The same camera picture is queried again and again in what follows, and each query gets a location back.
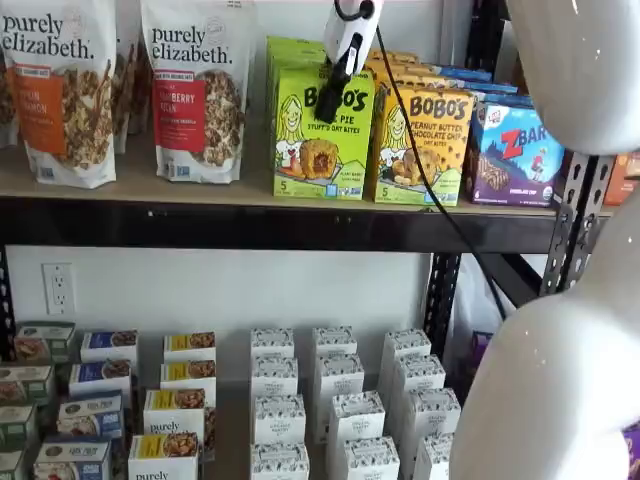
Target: berry granola bag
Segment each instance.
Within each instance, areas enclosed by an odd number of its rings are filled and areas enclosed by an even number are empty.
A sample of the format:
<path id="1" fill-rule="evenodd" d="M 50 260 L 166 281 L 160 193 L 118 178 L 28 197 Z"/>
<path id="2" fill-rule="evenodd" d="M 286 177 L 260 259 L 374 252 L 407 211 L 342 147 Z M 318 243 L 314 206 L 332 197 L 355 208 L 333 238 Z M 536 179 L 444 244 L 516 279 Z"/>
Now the berry granola bag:
<path id="1" fill-rule="evenodd" d="M 0 42 L 37 180 L 114 181 L 113 0 L 0 0 Z"/>
<path id="2" fill-rule="evenodd" d="M 158 175 L 172 181 L 238 180 L 253 2 L 142 0 L 154 72 Z"/>

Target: electrical outlet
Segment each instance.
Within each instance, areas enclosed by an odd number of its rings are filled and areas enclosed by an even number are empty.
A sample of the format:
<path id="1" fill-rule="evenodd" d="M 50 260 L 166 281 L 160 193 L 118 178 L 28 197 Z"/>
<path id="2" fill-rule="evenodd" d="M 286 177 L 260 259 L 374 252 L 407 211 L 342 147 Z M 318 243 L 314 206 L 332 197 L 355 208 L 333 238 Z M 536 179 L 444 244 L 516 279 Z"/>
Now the electrical outlet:
<path id="1" fill-rule="evenodd" d="M 42 278 L 49 315 L 73 315 L 76 312 L 73 271 L 70 263 L 43 263 Z"/>

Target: bobo's oat bites box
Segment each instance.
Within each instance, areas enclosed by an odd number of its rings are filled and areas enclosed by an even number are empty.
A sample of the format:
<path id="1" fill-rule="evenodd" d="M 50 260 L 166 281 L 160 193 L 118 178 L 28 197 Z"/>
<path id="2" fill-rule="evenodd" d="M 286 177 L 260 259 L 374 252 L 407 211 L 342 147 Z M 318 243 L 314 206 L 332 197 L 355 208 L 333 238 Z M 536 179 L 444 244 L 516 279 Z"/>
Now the bobo's oat bites box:
<path id="1" fill-rule="evenodd" d="M 456 206 L 473 96 L 459 90 L 398 87 L 415 136 L 420 162 L 440 202 Z M 369 181 L 379 203 L 433 204 L 392 92 L 379 91 Z"/>
<path id="2" fill-rule="evenodd" d="M 365 70 L 353 77 L 329 125 L 314 114 L 329 73 L 323 66 L 280 70 L 271 152 L 275 196 L 362 198 L 374 103 L 372 75 Z"/>
<path id="3" fill-rule="evenodd" d="M 551 204 L 564 147 L 534 109 L 480 102 L 471 131 L 465 184 L 472 202 Z"/>

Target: cartoon girl illustration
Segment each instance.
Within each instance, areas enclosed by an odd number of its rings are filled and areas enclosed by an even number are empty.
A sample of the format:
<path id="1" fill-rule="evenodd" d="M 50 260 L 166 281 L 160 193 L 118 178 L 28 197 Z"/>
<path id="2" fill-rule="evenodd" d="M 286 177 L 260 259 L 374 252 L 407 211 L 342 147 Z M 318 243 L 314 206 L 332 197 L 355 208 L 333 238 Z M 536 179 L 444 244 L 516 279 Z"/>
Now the cartoon girl illustration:
<path id="1" fill-rule="evenodd" d="M 276 159 L 280 170 L 299 176 L 300 146 L 302 135 L 302 104 L 295 95 L 289 95 L 282 103 L 276 129 Z"/>
<path id="2" fill-rule="evenodd" d="M 380 149 L 381 169 L 391 168 L 393 162 L 402 160 L 404 152 L 409 149 L 407 123 L 402 116 L 400 105 L 391 109 L 385 123 L 384 137 Z"/>

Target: yellow label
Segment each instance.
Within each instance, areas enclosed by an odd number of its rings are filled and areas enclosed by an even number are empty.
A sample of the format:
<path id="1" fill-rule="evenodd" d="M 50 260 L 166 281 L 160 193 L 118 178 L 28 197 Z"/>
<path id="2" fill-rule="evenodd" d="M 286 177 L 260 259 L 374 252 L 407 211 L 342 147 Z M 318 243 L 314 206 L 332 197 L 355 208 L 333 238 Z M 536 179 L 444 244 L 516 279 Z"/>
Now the yellow label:
<path id="1" fill-rule="evenodd" d="M 153 394 L 152 408 L 154 410 L 174 410 L 176 405 L 173 392 L 167 390 L 155 392 Z"/>
<path id="2" fill-rule="evenodd" d="M 188 363 L 170 363 L 168 366 L 169 380 L 186 380 L 189 378 L 189 364 Z"/>
<path id="3" fill-rule="evenodd" d="M 164 458 L 164 439 L 166 435 L 145 435 L 140 442 L 138 458 Z"/>
<path id="4" fill-rule="evenodd" d="M 189 350 L 189 335 L 171 337 L 171 351 Z"/>

